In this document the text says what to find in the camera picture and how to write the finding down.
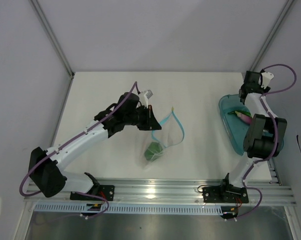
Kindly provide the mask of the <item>clear zip top bag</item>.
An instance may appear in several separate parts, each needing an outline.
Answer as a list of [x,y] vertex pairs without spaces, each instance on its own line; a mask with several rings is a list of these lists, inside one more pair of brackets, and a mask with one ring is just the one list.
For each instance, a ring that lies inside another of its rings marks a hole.
[[[161,130],[151,130],[146,132],[141,138],[141,146],[138,149],[138,165],[143,169],[148,169],[150,166],[161,161],[166,157],[171,149],[179,146],[185,139],[185,130],[172,107],[170,112],[159,122]],[[153,162],[147,161],[144,153],[151,142],[158,142],[163,147],[163,155]]]

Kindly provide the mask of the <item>purple eggplant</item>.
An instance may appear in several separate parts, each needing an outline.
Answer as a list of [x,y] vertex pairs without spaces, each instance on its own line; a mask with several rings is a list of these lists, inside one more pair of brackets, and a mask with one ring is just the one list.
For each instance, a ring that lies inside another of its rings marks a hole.
[[239,112],[239,111],[235,111],[234,112],[235,115],[244,123],[250,125],[252,122],[252,117],[250,115],[247,115],[245,113]]

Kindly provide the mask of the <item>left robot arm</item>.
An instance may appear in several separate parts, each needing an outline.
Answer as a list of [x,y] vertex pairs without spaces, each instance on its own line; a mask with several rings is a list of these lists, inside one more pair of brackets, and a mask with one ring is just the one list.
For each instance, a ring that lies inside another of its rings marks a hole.
[[30,155],[28,170],[39,192],[47,198],[70,192],[71,200],[94,200],[101,196],[102,188],[93,175],[66,172],[66,167],[89,148],[121,132],[125,126],[136,126],[140,131],[161,130],[148,103],[152,95],[151,90],[139,94],[126,92],[70,140],[46,150],[35,148]]

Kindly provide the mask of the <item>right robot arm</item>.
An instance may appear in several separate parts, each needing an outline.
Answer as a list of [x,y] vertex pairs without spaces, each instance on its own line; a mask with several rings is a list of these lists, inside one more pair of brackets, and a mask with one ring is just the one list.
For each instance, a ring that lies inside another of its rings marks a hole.
[[244,156],[226,175],[226,185],[218,190],[219,197],[225,202],[230,202],[237,194],[243,194],[254,169],[277,156],[282,149],[287,121],[278,117],[266,101],[273,78],[272,73],[264,70],[247,71],[238,94],[240,103],[247,111],[232,110],[228,113],[247,124],[248,129],[242,144]]

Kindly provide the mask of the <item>green bell pepper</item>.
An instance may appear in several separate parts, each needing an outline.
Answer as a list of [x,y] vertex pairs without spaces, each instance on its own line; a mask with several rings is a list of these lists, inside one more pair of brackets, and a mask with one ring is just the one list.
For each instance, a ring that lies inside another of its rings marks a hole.
[[159,142],[151,142],[144,152],[144,157],[147,161],[153,162],[159,159],[164,153],[164,149]]

